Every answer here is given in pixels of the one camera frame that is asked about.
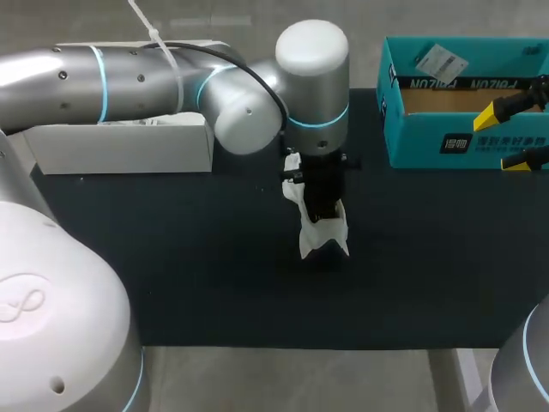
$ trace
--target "black cable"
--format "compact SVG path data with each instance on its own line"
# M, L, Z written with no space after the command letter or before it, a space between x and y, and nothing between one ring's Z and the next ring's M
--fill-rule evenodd
M220 58L221 60L225 60L226 62L230 64L234 64L239 69L245 71L250 76L252 76L259 84L262 85L262 87L265 89L265 91L273 98L274 103L278 106L278 108L281 111L282 115L282 124L281 124L281 132L283 133L286 130L287 122L288 122L288 114L286 112L286 108L284 107L284 103L282 103L282 100L278 95L273 91L273 89L250 67L248 67L246 64L239 62L236 58L233 58L229 56L228 54L225 54L221 51L216 51L212 49L208 49L207 47L203 47L201 45L190 45L188 43L179 43L178 41L167 41L164 43L166 47L174 47L178 49L189 49L189 50L195 50L197 52L203 52L206 54L209 54L211 56L215 56L217 58ZM147 45L143 45L143 49L155 49L159 47L160 45L158 43L149 43Z

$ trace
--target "logo on robot base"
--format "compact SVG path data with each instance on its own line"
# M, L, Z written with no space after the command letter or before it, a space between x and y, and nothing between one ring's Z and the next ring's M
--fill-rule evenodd
M0 278L0 340L30 335L44 325L50 286L44 277L30 273Z

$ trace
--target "gray floor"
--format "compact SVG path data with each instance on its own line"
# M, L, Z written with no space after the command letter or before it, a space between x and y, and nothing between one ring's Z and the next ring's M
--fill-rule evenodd
M141 0L166 39L221 39L249 59L289 24L322 18L351 44L352 86L372 87L383 37L549 36L546 0ZM0 0L0 53L147 39L124 0ZM16 142L24 152L24 142ZM486 382L495 351L475 351ZM437 410L425 351L148 348L152 412Z

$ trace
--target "white cable tie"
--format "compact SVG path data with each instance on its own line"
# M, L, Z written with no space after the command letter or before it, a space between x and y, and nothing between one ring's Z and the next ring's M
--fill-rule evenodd
M172 66L173 74L175 75L175 81L178 84L178 106L174 114L177 114L183 110L183 101L184 101L184 90L183 90L183 78L181 77L181 72L179 71L178 62L176 62L175 57L172 55L170 49L166 47L164 41L160 38L158 30L148 21L147 17L143 14L139 6L136 4L136 0L128 0L131 8L136 12L137 17L148 30L148 37L154 42L158 43L160 49L166 54L168 63Z

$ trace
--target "screw hole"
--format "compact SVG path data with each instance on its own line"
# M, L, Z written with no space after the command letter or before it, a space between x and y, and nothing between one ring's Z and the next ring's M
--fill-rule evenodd
M55 376L50 379L50 388L58 395L61 395L63 392L65 392L65 383L61 378Z

